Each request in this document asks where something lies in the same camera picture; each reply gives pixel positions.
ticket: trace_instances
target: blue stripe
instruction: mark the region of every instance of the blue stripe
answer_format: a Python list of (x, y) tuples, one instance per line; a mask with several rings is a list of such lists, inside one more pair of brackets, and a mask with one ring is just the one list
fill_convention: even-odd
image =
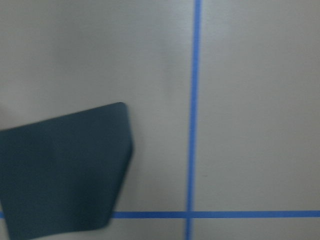
[(267, 219), (320, 218), (320, 210), (307, 211), (116, 211), (114, 219)]
[[(200, 53), (200, 27), (201, 27), (201, 0), (194, 0), (193, 13), (193, 46), (191, 66), (191, 97), (189, 119), (189, 145), (188, 145), (188, 173), (187, 173), (187, 196), (186, 211), (193, 211), (194, 184), (195, 184), (195, 158), (197, 141), (197, 117), (198, 117), (198, 87), (199, 87), (199, 53)], [(185, 222), (185, 239), (192, 238), (192, 218), (190, 214)]]

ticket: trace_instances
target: gray floor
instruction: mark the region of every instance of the gray floor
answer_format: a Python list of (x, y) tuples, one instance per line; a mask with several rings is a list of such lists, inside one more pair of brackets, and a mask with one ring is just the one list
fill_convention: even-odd
[[(203, 0), (196, 211), (320, 210), (319, 12)], [(116, 210), (185, 210), (193, 1), (2, 0), (0, 32), (0, 129), (125, 102), (135, 154)], [(195, 219), (193, 239), (318, 240), (319, 221)], [(182, 240), (184, 220), (41, 239)]]

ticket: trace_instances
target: dark object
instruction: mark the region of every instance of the dark object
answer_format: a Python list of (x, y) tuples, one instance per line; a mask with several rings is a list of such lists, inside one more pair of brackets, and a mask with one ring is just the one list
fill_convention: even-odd
[(121, 102), (0, 131), (0, 200), (10, 239), (105, 226), (131, 155)]

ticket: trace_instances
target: vertical blue line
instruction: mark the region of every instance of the vertical blue line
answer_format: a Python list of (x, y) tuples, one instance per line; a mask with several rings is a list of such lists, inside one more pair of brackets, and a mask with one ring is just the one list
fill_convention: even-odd
[(201, 28), (201, 3), (202, 0), (194, 0), (193, 12), (193, 45), (191, 65), (191, 93), (190, 93), (190, 118), (189, 118), (189, 143), (188, 143), (188, 173), (187, 173), (187, 217), (185, 222), (185, 239), (192, 239), (194, 210), (194, 184), (195, 161), (197, 143), (197, 118), (198, 118), (198, 88), (199, 88), (199, 53), (200, 53), (200, 28)]

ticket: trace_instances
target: dark blue-gray block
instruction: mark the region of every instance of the dark blue-gray block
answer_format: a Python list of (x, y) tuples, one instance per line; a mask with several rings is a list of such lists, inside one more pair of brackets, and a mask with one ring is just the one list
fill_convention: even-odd
[(121, 102), (0, 131), (0, 200), (10, 239), (104, 227), (132, 146)]

